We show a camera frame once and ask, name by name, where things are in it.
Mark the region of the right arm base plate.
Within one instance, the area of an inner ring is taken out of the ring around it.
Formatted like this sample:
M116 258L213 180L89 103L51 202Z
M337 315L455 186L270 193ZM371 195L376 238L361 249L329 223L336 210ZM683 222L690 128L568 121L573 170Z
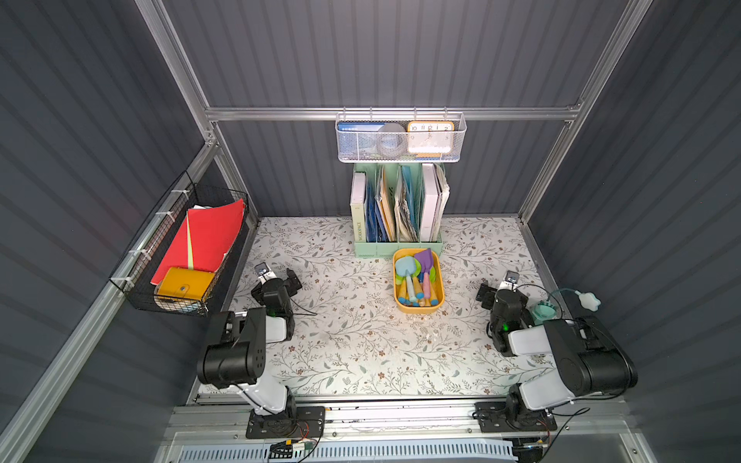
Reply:
M532 411L503 400L480 401L474 405L472 418L482 433L554 432L558 426L552 415Z

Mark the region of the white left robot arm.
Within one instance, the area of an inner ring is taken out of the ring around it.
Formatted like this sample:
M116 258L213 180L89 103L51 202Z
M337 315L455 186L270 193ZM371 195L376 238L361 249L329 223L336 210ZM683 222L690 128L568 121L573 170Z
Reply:
M219 390L237 387L254 413L266 419L296 416L293 393L267 371L267 347L293 339L293 301L302 284L288 269L280 278L262 262L251 294L257 308L245 313L225 311L210 317L206 340L196 364L198 380Z

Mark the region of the purple shovel pink handle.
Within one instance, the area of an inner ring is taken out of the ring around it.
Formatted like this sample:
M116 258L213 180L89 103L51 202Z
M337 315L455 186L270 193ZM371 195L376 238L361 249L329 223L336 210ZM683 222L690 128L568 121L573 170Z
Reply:
M421 280L424 299L428 300L431 306L438 304L438 298L434 294L431 283L431 272L434 270L434 258L432 250L425 249L415 255L415 259L421 266Z

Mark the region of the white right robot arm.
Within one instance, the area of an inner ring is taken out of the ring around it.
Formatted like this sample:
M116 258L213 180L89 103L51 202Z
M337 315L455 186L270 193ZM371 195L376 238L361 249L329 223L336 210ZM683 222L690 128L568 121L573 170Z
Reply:
M555 361L551 372L509 389L499 411L510 421L578 399L612 399L637 385L634 363L597 318L550 318L536 323L522 288L519 274L509 271L498 287L480 284L476 295L489 312L486 334L498 353L550 355Z

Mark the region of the light blue toy shovel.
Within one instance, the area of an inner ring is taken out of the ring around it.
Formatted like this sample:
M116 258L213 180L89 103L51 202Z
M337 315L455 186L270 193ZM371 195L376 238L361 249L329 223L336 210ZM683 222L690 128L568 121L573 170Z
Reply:
M405 283L407 295L403 297L403 303L409 306L419 306L424 297L418 279L420 268L418 260L413 256L405 256L395 263L395 272L401 283Z

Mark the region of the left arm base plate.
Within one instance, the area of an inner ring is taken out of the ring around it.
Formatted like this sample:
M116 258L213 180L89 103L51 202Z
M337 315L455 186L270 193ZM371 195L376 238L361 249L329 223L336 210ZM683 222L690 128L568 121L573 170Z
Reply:
M245 438L258 439L318 439L323 435L326 409L321 406L289 408L277 415L250 413Z

